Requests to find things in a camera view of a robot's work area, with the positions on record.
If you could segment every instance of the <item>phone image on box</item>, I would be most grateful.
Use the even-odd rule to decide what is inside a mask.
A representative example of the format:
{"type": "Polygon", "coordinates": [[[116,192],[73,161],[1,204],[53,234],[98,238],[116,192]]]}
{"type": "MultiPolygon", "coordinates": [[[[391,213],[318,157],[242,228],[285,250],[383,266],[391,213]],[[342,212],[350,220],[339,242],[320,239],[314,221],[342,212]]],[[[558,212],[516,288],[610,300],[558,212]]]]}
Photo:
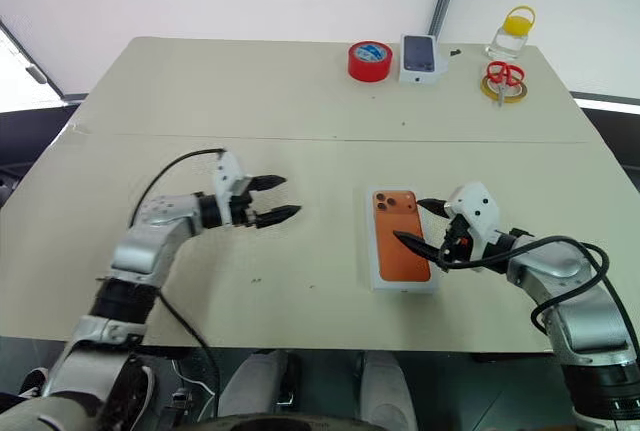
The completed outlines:
{"type": "Polygon", "coordinates": [[[375,191],[372,206],[380,277],[385,281],[428,281],[431,278],[429,262],[413,254],[393,235],[393,231],[405,231],[422,236],[420,215],[413,192],[375,191]]]}

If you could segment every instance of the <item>phone box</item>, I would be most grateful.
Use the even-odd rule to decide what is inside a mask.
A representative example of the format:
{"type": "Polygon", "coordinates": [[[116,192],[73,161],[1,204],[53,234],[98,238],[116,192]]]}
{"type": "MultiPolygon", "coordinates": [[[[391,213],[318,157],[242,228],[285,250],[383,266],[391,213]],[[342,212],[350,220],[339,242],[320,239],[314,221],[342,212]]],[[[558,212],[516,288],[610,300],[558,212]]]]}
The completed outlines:
{"type": "MultiPolygon", "coordinates": [[[[370,273],[371,273],[371,287],[374,290],[390,290],[390,291],[413,292],[413,293],[436,292],[439,287],[440,273],[442,271],[440,270],[440,268],[438,268],[438,266],[436,266],[431,261],[424,260],[425,262],[428,263],[429,271],[430,271],[430,276],[426,281],[388,280],[388,279],[384,279],[383,276],[381,275],[380,259],[378,254],[378,237],[376,232],[377,230],[376,228],[377,209],[376,208],[379,205],[379,202],[383,202],[385,205],[387,205],[387,202],[385,200],[381,201],[376,198],[376,195],[380,191],[383,191],[383,192],[384,191],[396,191],[396,192],[406,191],[408,193],[407,197],[409,196],[409,194],[413,194],[415,199],[419,199],[418,197],[420,196],[415,191],[415,189],[408,186],[370,186],[369,188],[367,188],[367,195],[365,196],[365,207],[366,207],[365,216],[367,219],[367,234],[368,234],[368,243],[369,243],[368,256],[369,256],[369,266],[370,266],[370,273]]],[[[429,224],[431,221],[429,219],[429,213],[425,209],[419,206],[414,206],[414,208],[415,208],[415,211],[417,211],[420,228],[422,230],[422,236],[425,238],[425,241],[427,241],[427,243],[432,245],[434,241],[435,242],[437,242],[438,240],[442,241],[442,237],[444,236],[444,233],[442,231],[442,228],[443,228],[442,224],[439,226],[435,226],[436,228],[438,228],[437,230],[435,230],[435,232],[440,232],[442,234],[435,236],[434,237],[435,239],[429,239],[430,238],[428,236],[429,229],[430,229],[429,224]]],[[[412,255],[412,252],[408,248],[404,248],[404,249],[406,250],[408,255],[412,255]]],[[[395,279],[397,279],[400,276],[402,276],[402,271],[400,272],[399,275],[395,277],[395,279]]]]}

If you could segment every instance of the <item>smartphone box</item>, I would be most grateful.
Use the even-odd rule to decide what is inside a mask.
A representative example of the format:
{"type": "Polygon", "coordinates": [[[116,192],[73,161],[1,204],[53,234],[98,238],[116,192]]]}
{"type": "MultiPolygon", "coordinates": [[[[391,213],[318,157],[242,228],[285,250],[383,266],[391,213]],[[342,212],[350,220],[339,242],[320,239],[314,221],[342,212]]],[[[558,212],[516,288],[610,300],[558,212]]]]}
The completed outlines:
{"type": "MultiPolygon", "coordinates": [[[[369,243],[369,266],[371,273],[371,287],[374,290],[387,290],[396,292],[411,292],[411,293],[435,293],[439,288],[440,273],[441,270],[431,261],[428,261],[430,277],[426,281],[402,281],[402,280],[386,280],[380,273],[380,259],[378,254],[378,238],[376,233],[376,207],[379,200],[376,198],[376,194],[380,191],[407,191],[413,193],[416,199],[419,194],[415,189],[409,186],[370,186],[367,188],[367,195],[365,197],[365,216],[367,220],[367,233],[369,243]]],[[[420,228],[422,229],[422,236],[427,242],[432,241],[427,239],[429,232],[426,224],[427,211],[419,206],[416,206],[418,219],[420,221],[420,228]]]]}

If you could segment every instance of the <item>white wall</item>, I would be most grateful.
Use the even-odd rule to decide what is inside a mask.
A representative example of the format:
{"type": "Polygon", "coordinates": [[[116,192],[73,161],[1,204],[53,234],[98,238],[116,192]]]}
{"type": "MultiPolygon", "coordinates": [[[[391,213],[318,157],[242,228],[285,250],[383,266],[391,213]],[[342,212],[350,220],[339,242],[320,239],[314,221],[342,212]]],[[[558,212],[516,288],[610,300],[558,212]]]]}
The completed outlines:
{"type": "MultiPolygon", "coordinates": [[[[397,41],[436,0],[0,0],[0,17],[65,93],[88,92],[134,36],[397,41]]],[[[519,3],[567,87],[640,98],[640,0],[452,0],[442,41],[487,42],[519,3]]]]}

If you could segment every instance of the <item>scissors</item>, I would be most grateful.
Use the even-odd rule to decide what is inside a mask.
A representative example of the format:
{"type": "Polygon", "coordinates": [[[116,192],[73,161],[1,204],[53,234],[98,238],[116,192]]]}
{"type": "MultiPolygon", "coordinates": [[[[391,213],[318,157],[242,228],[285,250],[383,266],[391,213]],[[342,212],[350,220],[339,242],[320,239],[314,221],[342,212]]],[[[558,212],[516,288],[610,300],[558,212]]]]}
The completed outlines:
{"type": "Polygon", "coordinates": [[[507,86],[522,85],[524,71],[504,61],[492,61],[487,65],[487,78],[498,85],[498,106],[502,106],[507,86]]]}

